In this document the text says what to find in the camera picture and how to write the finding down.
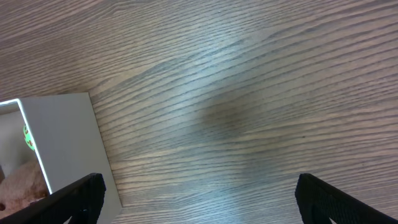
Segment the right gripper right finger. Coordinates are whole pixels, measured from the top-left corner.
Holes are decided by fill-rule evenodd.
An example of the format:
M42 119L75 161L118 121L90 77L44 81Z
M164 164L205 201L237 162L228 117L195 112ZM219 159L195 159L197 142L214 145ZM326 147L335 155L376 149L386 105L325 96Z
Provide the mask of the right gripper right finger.
M397 224L312 174L300 174L295 198L304 224Z

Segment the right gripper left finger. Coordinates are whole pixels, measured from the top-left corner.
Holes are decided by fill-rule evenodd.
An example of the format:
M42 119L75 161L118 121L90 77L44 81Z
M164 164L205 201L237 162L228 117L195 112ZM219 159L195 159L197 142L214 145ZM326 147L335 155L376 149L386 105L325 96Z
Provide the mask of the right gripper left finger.
M1 224L96 224L104 204L103 175L91 173L1 219Z

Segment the brown plush capybara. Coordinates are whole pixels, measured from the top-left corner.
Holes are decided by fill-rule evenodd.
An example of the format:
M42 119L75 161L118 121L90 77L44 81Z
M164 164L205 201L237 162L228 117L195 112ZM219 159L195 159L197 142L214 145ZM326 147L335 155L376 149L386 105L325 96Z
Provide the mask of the brown plush capybara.
M22 210L49 195L38 161L29 161L1 182L1 218Z

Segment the green number ball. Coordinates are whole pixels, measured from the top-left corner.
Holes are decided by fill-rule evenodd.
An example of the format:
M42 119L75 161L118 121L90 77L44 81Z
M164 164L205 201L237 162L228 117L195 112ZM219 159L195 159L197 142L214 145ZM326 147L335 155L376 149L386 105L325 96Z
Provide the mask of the green number ball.
M31 150L35 151L34 140L32 139L32 136L30 135L29 129L27 128L26 124L23 127L23 133L24 133L24 141Z

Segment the white cardboard box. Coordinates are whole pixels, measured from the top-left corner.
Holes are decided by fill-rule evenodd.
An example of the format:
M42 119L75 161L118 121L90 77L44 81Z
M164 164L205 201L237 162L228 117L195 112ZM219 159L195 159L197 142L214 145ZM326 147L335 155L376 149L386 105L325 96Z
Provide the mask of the white cardboard box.
M27 125L35 151L24 141ZM98 223L121 211L116 183L87 93L16 98L1 102L1 178L36 160L52 194L91 173L106 186Z

